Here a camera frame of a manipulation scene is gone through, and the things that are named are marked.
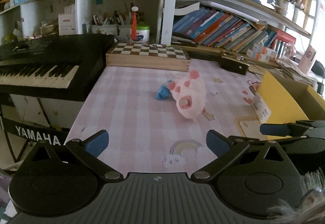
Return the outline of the wooden chess board box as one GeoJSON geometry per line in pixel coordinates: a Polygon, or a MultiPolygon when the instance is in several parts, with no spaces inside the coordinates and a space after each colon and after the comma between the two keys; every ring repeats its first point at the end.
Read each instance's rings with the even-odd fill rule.
{"type": "Polygon", "coordinates": [[[179,46],[120,42],[106,53],[106,65],[188,72],[191,58],[179,46]]]}

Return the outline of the black Yamaha keyboard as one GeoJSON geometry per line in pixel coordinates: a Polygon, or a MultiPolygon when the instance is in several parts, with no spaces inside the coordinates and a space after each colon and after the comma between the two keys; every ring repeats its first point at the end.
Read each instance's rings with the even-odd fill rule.
{"type": "Polygon", "coordinates": [[[48,36],[1,46],[1,94],[85,101],[114,37],[48,36]]]}

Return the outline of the black blue binder clip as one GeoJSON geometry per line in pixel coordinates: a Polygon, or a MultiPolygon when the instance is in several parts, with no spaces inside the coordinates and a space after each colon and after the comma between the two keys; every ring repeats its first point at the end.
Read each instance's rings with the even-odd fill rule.
{"type": "Polygon", "coordinates": [[[168,80],[167,82],[160,85],[158,92],[156,93],[155,99],[156,100],[166,100],[172,96],[168,85],[172,82],[172,80],[168,80]]]}

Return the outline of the pink plush pig toy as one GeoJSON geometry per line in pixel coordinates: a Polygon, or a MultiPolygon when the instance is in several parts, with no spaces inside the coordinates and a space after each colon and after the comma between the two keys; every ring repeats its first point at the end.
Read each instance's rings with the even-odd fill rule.
{"type": "Polygon", "coordinates": [[[167,88],[184,118],[194,120],[204,111],[207,89],[204,79],[196,69],[190,70],[180,79],[169,82],[167,88]]]}

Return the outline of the orange glue bottle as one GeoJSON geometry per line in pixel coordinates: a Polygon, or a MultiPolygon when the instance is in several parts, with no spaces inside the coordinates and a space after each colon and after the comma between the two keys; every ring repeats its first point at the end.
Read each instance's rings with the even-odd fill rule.
{"type": "Polygon", "coordinates": [[[138,12],[138,7],[133,6],[132,7],[132,19],[131,19],[131,40],[136,40],[137,38],[137,12],[138,12]]]}

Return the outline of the white bookshelf frame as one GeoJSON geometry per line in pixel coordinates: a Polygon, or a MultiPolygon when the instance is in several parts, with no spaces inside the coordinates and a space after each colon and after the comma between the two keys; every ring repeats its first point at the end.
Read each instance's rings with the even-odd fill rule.
{"type": "MultiPolygon", "coordinates": [[[[312,33],[293,21],[251,0],[197,1],[201,3],[211,1],[276,28],[288,28],[306,38],[312,38],[312,33]]],[[[15,21],[22,22],[22,35],[31,37],[34,31],[39,29],[42,21],[55,21],[68,4],[75,5],[75,32],[82,34],[82,25],[90,21],[93,12],[124,11],[130,3],[135,4],[144,13],[145,22],[150,25],[152,41],[166,44],[171,40],[174,8],[171,0],[28,0],[1,12],[1,43],[4,43],[6,36],[12,34],[15,21]]]]}

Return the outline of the stack of papers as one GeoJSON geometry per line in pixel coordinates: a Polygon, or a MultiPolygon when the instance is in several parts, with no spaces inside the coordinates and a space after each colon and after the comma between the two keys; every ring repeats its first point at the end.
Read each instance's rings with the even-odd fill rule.
{"type": "Polygon", "coordinates": [[[282,68],[282,73],[286,74],[288,77],[294,81],[301,82],[304,84],[309,84],[312,87],[316,85],[317,79],[308,76],[298,68],[298,64],[288,58],[276,59],[278,65],[282,68]]]}

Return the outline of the row of leaning books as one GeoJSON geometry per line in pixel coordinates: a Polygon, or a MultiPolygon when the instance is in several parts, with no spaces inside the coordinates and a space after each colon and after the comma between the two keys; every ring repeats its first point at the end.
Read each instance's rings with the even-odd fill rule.
{"type": "Polygon", "coordinates": [[[186,15],[174,16],[172,36],[192,40],[197,45],[245,53],[254,44],[270,48],[277,34],[247,18],[200,6],[186,15]]]}

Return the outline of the white pen holder box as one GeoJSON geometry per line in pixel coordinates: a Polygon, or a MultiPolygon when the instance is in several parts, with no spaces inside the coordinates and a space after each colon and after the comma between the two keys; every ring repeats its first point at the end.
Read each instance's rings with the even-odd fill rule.
{"type": "Polygon", "coordinates": [[[93,34],[118,35],[118,25],[92,25],[91,31],[93,34]]]}

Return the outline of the white green lid jar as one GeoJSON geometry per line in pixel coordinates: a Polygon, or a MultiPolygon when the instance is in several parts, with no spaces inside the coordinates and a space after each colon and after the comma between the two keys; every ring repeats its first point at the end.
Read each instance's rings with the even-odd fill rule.
{"type": "Polygon", "coordinates": [[[150,37],[150,26],[146,23],[137,24],[137,36],[136,41],[141,43],[147,43],[150,37]]]}

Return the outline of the orange white medicine box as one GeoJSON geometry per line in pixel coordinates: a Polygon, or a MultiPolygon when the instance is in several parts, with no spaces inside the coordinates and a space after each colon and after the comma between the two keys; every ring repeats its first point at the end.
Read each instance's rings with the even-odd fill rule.
{"type": "Polygon", "coordinates": [[[269,62],[271,58],[275,58],[276,52],[265,46],[254,44],[253,48],[247,50],[246,55],[257,61],[269,62]]]}

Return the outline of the black stapler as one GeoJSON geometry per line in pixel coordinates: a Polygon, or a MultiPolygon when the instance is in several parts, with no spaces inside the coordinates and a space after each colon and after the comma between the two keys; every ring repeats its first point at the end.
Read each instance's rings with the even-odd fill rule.
{"type": "Polygon", "coordinates": [[[196,47],[197,44],[192,40],[188,40],[178,36],[171,37],[171,45],[180,45],[180,46],[189,46],[189,47],[196,47]]]}

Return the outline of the yellow cardboard box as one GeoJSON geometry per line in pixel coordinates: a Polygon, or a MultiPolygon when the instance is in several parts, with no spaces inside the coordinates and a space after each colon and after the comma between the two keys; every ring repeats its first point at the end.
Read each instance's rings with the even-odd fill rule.
{"type": "Polygon", "coordinates": [[[270,70],[256,88],[252,107],[261,123],[324,120],[324,99],[308,84],[270,70]]]}

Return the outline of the dark brown wooden radio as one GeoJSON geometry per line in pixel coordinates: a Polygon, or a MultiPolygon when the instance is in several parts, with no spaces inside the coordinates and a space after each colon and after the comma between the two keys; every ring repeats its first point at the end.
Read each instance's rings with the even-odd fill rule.
{"type": "Polygon", "coordinates": [[[243,56],[234,55],[226,51],[219,53],[219,65],[229,72],[238,73],[243,76],[246,75],[249,68],[249,63],[243,56]]]}

